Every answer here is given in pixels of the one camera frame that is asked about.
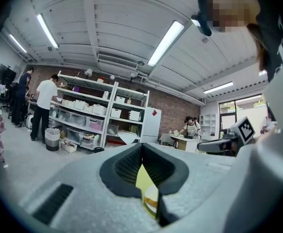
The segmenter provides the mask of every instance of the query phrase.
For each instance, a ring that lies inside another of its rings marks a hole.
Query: gray floor
[[[14,202],[19,202],[67,163],[90,154],[87,150],[68,153],[60,149],[50,152],[42,142],[31,141],[27,128],[15,128],[6,112],[3,116],[6,130],[1,137],[8,167],[0,168],[0,192]]]

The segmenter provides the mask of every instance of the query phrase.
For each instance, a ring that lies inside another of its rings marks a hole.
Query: desk
[[[178,137],[174,134],[169,135],[173,140],[178,142],[177,149],[185,150],[186,152],[198,153],[196,147],[199,143],[198,139],[187,139],[184,137]]]

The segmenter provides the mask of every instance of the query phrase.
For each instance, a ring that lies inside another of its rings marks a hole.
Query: person
[[[180,134],[187,131],[188,136],[193,136],[194,133],[201,133],[200,124],[197,122],[196,117],[192,118],[191,116],[187,116],[185,119],[185,126],[179,131]]]
[[[49,125],[49,114],[50,114],[50,104],[51,100],[58,102],[57,100],[57,87],[56,82],[58,81],[58,76],[53,74],[51,79],[42,81],[37,88],[37,106],[35,108],[33,128],[30,134],[31,140],[35,141],[38,135],[40,119],[42,117],[42,142],[45,143],[45,129]]]
[[[283,66],[283,0],[198,0],[199,13],[192,16],[198,29],[211,36],[211,28],[228,32],[247,27],[268,80]]]
[[[24,104],[25,96],[26,96],[26,87],[28,86],[31,74],[34,72],[34,68],[30,67],[26,73],[24,73],[21,78],[19,79],[17,91],[16,91],[16,98],[15,104],[12,111],[12,124],[15,124],[15,127],[20,128],[22,125],[19,122],[19,116],[21,109]]]
[[[264,118],[263,120],[263,128],[262,128],[262,133],[266,133],[269,132],[270,130],[272,130],[276,125],[277,122],[276,121],[272,121],[272,112],[268,107],[268,114],[267,116]]]

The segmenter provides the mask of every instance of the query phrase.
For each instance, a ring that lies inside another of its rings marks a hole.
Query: ceiling light fixture
[[[267,74],[267,71],[263,70],[263,71],[259,72],[259,76],[262,76],[264,74]]]
[[[159,43],[155,52],[151,56],[148,65],[154,67],[159,59],[164,55],[168,47],[172,44],[172,42],[176,39],[176,37],[180,34],[180,32],[184,29],[184,25],[180,24],[178,21],[173,22],[172,26],[166,32],[165,36]]]
[[[252,99],[257,99],[257,98],[261,98],[261,97],[262,97],[262,95],[257,95],[257,96],[250,97],[250,98],[247,98],[247,99],[236,100],[235,102],[239,103],[239,102],[243,102],[243,101],[247,101],[247,100],[252,100]]]
[[[25,48],[23,48],[23,47],[21,46],[21,44],[20,44],[18,41],[16,41],[16,39],[14,38],[14,36],[12,36],[12,35],[10,34],[10,37],[12,38],[12,40],[14,40],[14,42],[15,42],[24,52],[27,52],[27,51],[25,50]]]
[[[48,37],[49,41],[51,42],[51,44],[53,45],[54,48],[58,48],[58,45],[57,43],[55,42],[54,38],[52,37],[48,27],[46,26],[44,20],[43,20],[43,17],[42,17],[42,14],[39,14],[36,16],[36,18],[38,19],[44,33],[46,34],[46,36]]]
[[[226,87],[229,87],[229,86],[232,86],[233,85],[233,82],[229,82],[229,83],[225,83],[225,84],[222,84],[218,87],[215,87],[215,88],[212,88],[212,89],[209,89],[209,90],[206,90],[204,91],[205,94],[208,94],[210,92],[213,92],[213,91],[217,91],[217,90],[220,90],[220,89],[223,89],[223,88],[226,88]]]

